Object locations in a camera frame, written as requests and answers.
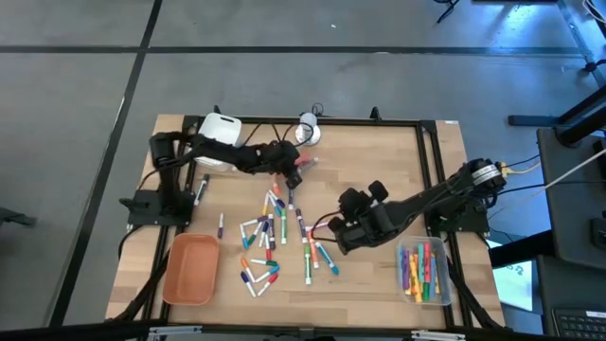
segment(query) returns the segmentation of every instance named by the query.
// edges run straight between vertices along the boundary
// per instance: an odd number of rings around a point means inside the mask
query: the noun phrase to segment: marker box
[[[401,251],[404,251],[404,254],[406,251],[408,251],[409,257],[413,257],[414,255],[419,255],[419,245],[421,245],[421,254],[418,256],[419,262],[421,259],[423,259],[424,257],[424,253],[425,253],[425,247],[424,245],[428,243],[429,244],[429,248],[430,248],[430,253],[433,253],[435,255],[436,258],[436,271],[435,274],[437,274],[437,276],[432,276],[431,277],[431,281],[436,281],[435,283],[436,285],[431,285],[430,283],[427,283],[428,285],[420,285],[420,288],[425,289],[428,288],[426,290],[430,290],[430,293],[428,293],[427,295],[422,295],[422,297],[426,297],[425,299],[423,299],[421,302],[416,302],[415,300],[415,296],[413,295],[407,295],[404,292],[404,281],[405,279],[405,269],[402,267],[403,262],[401,261]],[[448,261],[446,259],[446,248],[444,247],[444,242],[442,241],[442,239],[440,238],[435,238],[435,237],[402,237],[398,244],[396,245],[396,250],[395,250],[395,261],[397,264],[396,267],[396,278],[398,281],[398,285],[399,285],[399,293],[401,293],[401,296],[403,297],[403,299],[407,302],[410,303],[415,303],[415,304],[427,304],[427,305],[449,305],[451,304],[451,287],[450,287],[450,282],[449,282],[449,276],[448,276]],[[439,293],[436,291],[436,286],[439,287]]]

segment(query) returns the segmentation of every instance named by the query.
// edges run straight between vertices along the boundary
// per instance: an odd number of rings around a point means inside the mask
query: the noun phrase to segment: wooden tabletop
[[[154,132],[180,131],[182,121],[182,115],[160,115]],[[244,125],[243,133],[248,135],[253,127]],[[455,121],[438,121],[437,128],[442,161],[449,176],[466,161],[463,140]],[[277,129],[284,132],[286,126],[277,125]],[[378,126],[321,126],[321,129],[322,138],[316,146],[301,148],[319,158],[319,164],[304,174],[303,183],[294,196],[306,224],[312,224],[321,215],[336,210],[339,195],[349,187],[366,190],[371,182],[380,180],[389,191],[391,200],[402,200],[423,190],[414,129]],[[294,141],[294,129],[288,138]],[[272,139],[275,139],[274,131],[269,125],[263,125],[250,143]],[[428,135],[425,140],[435,183],[436,172]],[[143,174],[151,170],[148,155]],[[215,293],[203,306],[173,306],[170,322],[299,327],[445,327],[440,307],[406,303],[399,295],[395,255],[398,238],[376,248],[357,249],[347,256],[339,252],[336,244],[325,242],[341,273],[335,276],[325,263],[321,263],[320,269],[312,271],[312,285],[306,285],[303,246],[297,238],[299,232],[293,212],[288,215],[288,244],[282,245],[276,238],[274,259],[280,264],[278,280],[262,297],[251,298],[240,277],[240,259],[264,259],[265,250],[254,245],[244,251],[239,224],[260,215],[264,193],[271,186],[270,176],[216,172],[198,167],[194,188],[198,188],[205,173],[211,174],[209,185],[201,204],[194,210],[187,232],[216,236],[219,215],[221,212],[225,215],[225,231],[219,241]],[[151,177],[144,188],[157,186],[158,178]],[[279,227],[276,224],[277,237],[280,236]],[[250,235],[255,227],[247,228]],[[145,226],[126,241],[107,317],[121,313],[148,279],[158,233],[157,226]],[[425,235],[422,217],[402,234]],[[473,233],[457,233],[457,237],[468,286],[491,317],[503,324],[486,246]],[[256,276],[267,271],[265,265],[251,264],[251,268]],[[460,324],[457,295],[454,286],[451,287],[454,317]],[[158,286],[152,316],[159,316],[161,303],[162,282]]]

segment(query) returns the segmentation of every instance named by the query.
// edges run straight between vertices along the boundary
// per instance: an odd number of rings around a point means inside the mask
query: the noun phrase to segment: gray floor
[[[2,45],[139,45],[152,1],[4,1]],[[568,6],[598,55],[603,37]],[[557,5],[432,1],[165,1],[152,45],[398,45],[575,47]],[[38,327],[76,234],[133,65],[132,54],[0,54],[0,205],[40,219],[34,229],[0,230],[0,330]],[[66,323],[104,317],[116,249],[147,139],[157,114],[294,116],[314,102],[335,117],[459,120],[469,158],[507,162],[536,153],[533,128],[512,128],[511,114],[559,115],[597,89],[579,73],[580,56],[387,54],[148,55],[99,208]],[[486,138],[490,131],[491,138]],[[541,172],[509,187],[541,183]],[[499,199],[506,205],[523,195]],[[544,196],[494,217],[516,235],[549,228]],[[506,310],[516,330],[537,319]]]

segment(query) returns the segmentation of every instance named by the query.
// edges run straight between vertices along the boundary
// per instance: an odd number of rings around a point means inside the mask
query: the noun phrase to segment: orange tray
[[[162,297],[167,303],[202,305],[215,290],[219,243],[214,237],[182,233],[172,242]]]

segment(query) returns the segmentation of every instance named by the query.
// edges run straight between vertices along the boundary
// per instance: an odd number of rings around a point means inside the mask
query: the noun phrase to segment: keyboard
[[[551,313],[558,336],[606,341],[606,311],[567,308]]]

